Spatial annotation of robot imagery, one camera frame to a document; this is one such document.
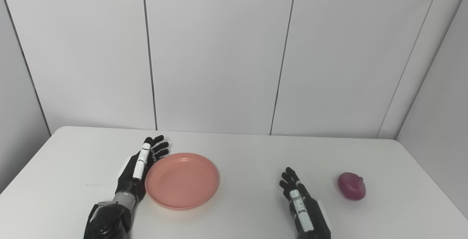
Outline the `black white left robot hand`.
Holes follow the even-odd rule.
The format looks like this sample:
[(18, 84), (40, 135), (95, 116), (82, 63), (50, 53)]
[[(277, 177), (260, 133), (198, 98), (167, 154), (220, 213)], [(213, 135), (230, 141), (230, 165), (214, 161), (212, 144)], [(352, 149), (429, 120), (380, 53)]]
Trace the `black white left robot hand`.
[(146, 137), (140, 151), (130, 157), (118, 178), (116, 193), (132, 194), (140, 202), (146, 194), (145, 179), (149, 169), (168, 154), (169, 142), (164, 135)]

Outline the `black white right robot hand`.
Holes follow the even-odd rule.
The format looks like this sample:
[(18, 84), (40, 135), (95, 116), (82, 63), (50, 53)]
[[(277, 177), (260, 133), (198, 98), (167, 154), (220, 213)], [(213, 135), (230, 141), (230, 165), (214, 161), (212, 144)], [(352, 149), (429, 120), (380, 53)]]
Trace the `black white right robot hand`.
[(289, 204), (298, 239), (331, 239), (331, 231), (321, 204), (312, 198), (296, 172), (286, 167), (279, 186)]

